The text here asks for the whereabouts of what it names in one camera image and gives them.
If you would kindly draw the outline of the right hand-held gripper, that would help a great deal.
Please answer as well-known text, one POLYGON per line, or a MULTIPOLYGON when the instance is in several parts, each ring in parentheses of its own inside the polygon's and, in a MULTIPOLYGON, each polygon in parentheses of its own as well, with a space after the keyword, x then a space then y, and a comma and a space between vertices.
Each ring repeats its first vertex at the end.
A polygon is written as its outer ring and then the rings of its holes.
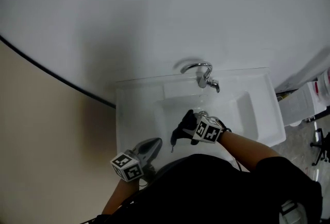
POLYGON ((205 113, 194 113, 190 125, 191 144, 199 142, 215 144, 224 132, 224 123, 217 117, 205 113))

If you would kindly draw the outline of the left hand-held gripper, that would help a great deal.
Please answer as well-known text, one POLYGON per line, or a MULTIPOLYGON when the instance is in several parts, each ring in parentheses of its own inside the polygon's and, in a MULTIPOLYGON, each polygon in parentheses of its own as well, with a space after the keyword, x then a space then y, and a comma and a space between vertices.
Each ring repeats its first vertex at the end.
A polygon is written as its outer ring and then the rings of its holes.
POLYGON ((120 152, 110 162, 115 173, 125 182, 136 179, 150 182, 156 174, 152 161, 157 157, 161 147, 161 138, 146 139, 133 149, 120 152))

